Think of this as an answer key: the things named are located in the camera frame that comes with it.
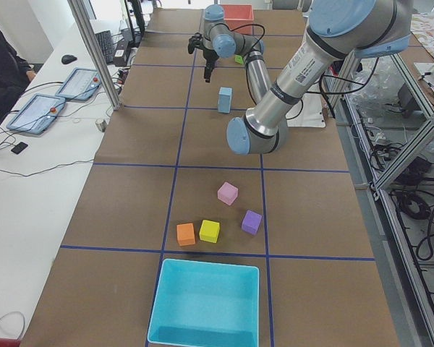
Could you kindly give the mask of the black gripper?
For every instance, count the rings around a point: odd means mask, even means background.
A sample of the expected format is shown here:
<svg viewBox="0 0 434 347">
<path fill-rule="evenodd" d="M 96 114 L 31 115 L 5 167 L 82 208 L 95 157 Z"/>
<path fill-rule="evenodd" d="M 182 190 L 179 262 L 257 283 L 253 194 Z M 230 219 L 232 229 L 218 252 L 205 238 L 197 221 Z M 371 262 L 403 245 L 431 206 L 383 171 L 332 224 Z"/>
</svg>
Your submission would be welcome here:
<svg viewBox="0 0 434 347">
<path fill-rule="evenodd" d="M 212 72 L 215 69 L 219 56 L 211 48 L 210 41 L 205 39 L 201 33 L 193 34 L 188 40 L 188 54 L 193 54 L 195 50 L 201 50 L 203 52 L 203 58 L 205 59 L 205 72 Z"/>
</svg>

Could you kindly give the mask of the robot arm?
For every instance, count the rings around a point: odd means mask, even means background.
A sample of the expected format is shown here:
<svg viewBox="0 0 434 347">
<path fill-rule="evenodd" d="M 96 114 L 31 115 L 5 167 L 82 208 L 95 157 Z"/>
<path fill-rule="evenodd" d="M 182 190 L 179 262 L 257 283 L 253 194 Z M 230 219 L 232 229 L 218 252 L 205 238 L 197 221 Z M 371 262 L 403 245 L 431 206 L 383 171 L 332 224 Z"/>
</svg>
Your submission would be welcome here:
<svg viewBox="0 0 434 347">
<path fill-rule="evenodd" d="M 252 102 L 257 105 L 270 90 L 272 82 L 263 53 L 263 36 L 256 37 L 231 29 L 224 19 L 224 8 L 212 4 L 204 9 L 201 22 L 203 30 L 193 34 L 187 44 L 189 54 L 196 50 L 203 53 L 205 68 L 203 78 L 209 83 L 216 62 L 241 56 L 245 70 L 245 80 Z"/>
<path fill-rule="evenodd" d="M 409 45 L 412 1 L 314 1 L 305 42 L 269 91 L 226 130 L 239 155 L 271 153 L 287 136 L 286 114 L 334 62 L 399 53 Z"/>
</svg>

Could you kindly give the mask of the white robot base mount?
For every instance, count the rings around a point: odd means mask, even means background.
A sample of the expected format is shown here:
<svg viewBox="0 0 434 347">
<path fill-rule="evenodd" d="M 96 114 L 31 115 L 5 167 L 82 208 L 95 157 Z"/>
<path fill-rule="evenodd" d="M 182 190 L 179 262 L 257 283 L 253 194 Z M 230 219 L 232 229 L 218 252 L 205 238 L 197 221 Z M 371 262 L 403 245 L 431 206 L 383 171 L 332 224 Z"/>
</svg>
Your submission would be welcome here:
<svg viewBox="0 0 434 347">
<path fill-rule="evenodd" d="M 289 127 L 324 128 L 323 105 L 319 95 L 305 95 L 287 114 Z"/>
</svg>

